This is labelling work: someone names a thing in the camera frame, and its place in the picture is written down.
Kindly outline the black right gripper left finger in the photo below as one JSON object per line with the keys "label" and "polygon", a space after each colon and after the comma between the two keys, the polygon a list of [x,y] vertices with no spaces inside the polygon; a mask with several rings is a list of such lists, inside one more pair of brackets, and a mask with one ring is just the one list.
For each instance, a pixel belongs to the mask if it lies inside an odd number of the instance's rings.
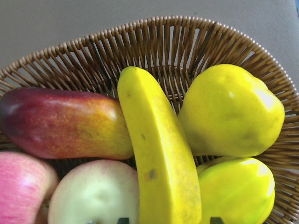
{"label": "black right gripper left finger", "polygon": [[117,220],[117,224],[130,224],[129,217],[120,217]]}

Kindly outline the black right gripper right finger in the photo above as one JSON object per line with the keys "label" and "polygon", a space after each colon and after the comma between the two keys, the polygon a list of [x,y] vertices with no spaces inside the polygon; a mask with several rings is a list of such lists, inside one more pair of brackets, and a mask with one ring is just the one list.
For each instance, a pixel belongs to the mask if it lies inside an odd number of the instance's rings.
{"label": "black right gripper right finger", "polygon": [[210,224],[223,224],[223,220],[221,217],[211,217]]}

